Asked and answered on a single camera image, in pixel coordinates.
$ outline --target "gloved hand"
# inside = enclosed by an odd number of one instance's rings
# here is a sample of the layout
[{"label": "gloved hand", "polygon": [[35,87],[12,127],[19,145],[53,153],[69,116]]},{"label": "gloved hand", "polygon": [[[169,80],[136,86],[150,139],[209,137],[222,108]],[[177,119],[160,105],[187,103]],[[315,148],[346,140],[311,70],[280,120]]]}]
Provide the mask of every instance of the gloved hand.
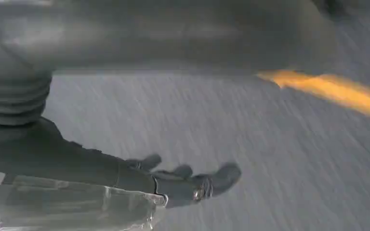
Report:
[{"label": "gloved hand", "polygon": [[234,163],[227,163],[214,173],[195,176],[188,165],[181,165],[173,171],[151,172],[160,163],[161,157],[157,154],[144,160],[127,160],[132,168],[149,172],[153,176],[156,182],[155,193],[166,197],[167,208],[197,204],[221,195],[235,185],[241,176],[240,168]]}]

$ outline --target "finger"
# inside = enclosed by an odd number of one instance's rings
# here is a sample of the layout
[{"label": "finger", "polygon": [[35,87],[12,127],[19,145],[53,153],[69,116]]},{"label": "finger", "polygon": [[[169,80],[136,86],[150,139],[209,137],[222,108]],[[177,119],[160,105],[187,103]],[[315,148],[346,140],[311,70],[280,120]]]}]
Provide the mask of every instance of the finger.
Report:
[{"label": "finger", "polygon": [[191,166],[189,166],[189,165],[180,165],[176,169],[174,169],[174,171],[172,173],[179,176],[179,177],[182,177],[182,178],[186,179],[186,178],[191,177],[194,172],[192,171]]},{"label": "finger", "polygon": [[158,166],[161,162],[161,156],[158,154],[152,154],[146,157],[144,160],[129,159],[126,161],[127,164],[133,168],[150,171],[151,169]]},{"label": "finger", "polygon": [[221,166],[216,173],[209,176],[213,189],[212,195],[217,196],[228,191],[239,181],[241,174],[239,166],[235,163]]}]

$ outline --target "black glove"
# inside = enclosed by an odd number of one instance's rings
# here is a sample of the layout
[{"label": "black glove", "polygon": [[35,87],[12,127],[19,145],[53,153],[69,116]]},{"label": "black glove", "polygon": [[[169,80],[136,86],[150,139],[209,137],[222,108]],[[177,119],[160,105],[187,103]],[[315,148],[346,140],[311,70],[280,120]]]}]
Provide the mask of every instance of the black glove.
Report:
[{"label": "black glove", "polygon": [[[127,160],[127,164],[135,169],[150,172],[159,163],[161,157],[152,155],[142,161]],[[228,191],[240,178],[240,168],[233,163],[223,165],[211,174],[193,175],[192,168],[182,165],[173,171],[159,170],[150,172],[156,182],[156,194],[166,196],[167,207],[196,204],[212,196]]]}]

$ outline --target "asphalt road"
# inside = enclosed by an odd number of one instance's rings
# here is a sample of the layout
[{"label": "asphalt road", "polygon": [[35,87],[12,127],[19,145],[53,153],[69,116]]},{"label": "asphalt road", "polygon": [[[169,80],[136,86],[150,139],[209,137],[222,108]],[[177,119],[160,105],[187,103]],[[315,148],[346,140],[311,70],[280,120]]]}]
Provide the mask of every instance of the asphalt road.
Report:
[{"label": "asphalt road", "polygon": [[[370,12],[337,31],[332,71],[370,85]],[[235,188],[170,211],[158,231],[370,231],[370,118],[311,95],[184,71],[60,74],[45,115],[122,158],[241,166]]]}]

